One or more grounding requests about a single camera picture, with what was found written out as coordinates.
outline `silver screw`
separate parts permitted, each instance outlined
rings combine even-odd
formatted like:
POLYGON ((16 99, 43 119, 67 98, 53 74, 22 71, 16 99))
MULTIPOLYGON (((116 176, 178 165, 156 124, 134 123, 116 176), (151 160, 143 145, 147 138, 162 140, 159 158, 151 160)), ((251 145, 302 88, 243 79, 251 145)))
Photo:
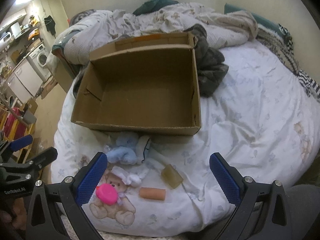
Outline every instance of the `silver screw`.
POLYGON ((275 180, 275 184, 276 184, 278 187, 281 187, 281 186, 282 186, 282 183, 281 183, 281 181, 279 181, 279 180, 275 180))
POLYGON ((36 181, 36 186, 37 186, 37 187, 41 186, 41 184, 42 184, 42 180, 37 180, 37 181, 36 181))
POLYGON ((246 182, 248 182, 248 183, 253 182, 253 178, 251 178, 250 176, 244 177, 244 180, 245 180, 246 182))
POLYGON ((69 177, 66 177, 66 178, 64 179, 64 182, 65 182, 65 183, 70 183, 70 182, 72 182, 72 180, 73 180, 73 178, 72 178, 71 176, 69 176, 69 177))

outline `gray pants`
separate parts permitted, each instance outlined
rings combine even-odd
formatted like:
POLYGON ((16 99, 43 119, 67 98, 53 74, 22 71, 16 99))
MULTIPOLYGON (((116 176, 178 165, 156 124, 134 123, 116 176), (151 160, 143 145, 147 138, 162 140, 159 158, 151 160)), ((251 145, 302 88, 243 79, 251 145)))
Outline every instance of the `gray pants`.
MULTIPOLYGON (((292 240, 320 239, 320 188, 297 185, 286 191, 291 216, 292 240)), ((228 218, 198 233, 186 233, 189 240, 213 240, 228 218)))

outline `printed bear pattern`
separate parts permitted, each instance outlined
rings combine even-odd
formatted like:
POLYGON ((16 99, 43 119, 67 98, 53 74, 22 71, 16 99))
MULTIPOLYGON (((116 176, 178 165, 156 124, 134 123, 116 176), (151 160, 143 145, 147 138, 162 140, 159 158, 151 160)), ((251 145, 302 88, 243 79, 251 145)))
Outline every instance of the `printed bear pattern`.
MULTIPOLYGON (((106 183, 111 184, 118 193, 124 193, 128 189, 128 185, 125 185, 119 177, 111 172, 105 175, 105 179, 106 183)), ((132 225, 135 218, 134 214, 136 209, 126 196, 121 198, 120 203, 116 203, 112 206, 109 206, 103 203, 100 199, 95 198, 89 207, 95 218, 111 218, 124 226, 132 225)))

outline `pink toy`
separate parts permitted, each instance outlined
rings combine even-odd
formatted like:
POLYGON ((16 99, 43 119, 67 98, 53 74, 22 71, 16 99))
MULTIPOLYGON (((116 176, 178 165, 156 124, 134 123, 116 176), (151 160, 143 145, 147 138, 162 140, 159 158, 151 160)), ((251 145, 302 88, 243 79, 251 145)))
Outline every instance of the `pink toy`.
POLYGON ((118 193, 111 184, 102 184, 96 187, 96 196, 103 203, 112 206, 117 203, 118 193))

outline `pillow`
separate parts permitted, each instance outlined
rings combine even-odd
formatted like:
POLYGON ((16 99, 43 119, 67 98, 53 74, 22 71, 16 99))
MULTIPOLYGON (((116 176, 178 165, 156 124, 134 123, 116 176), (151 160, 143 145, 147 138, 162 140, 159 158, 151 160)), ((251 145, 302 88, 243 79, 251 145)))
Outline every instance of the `pillow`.
MULTIPOLYGON (((238 7, 236 5, 232 5, 232 4, 228 4, 226 3, 225 6, 224 6, 224 13, 227 14, 227 13, 230 13, 230 12, 236 12, 236 11, 241 11, 241 10, 244 10, 244 11, 247 11, 246 9, 243 9, 241 7, 238 7)), ((252 16, 255 18, 255 20, 257 21, 257 23, 265 26, 266 28, 270 29, 270 30, 273 30, 275 31, 276 33, 278 33, 278 35, 284 39, 284 34, 281 32, 281 30, 279 29, 279 26, 278 24, 274 23, 274 22, 271 22, 269 21, 268 19, 266 18, 263 18, 261 17, 260 15, 258 14, 255 14, 255 13, 251 13, 252 16)))

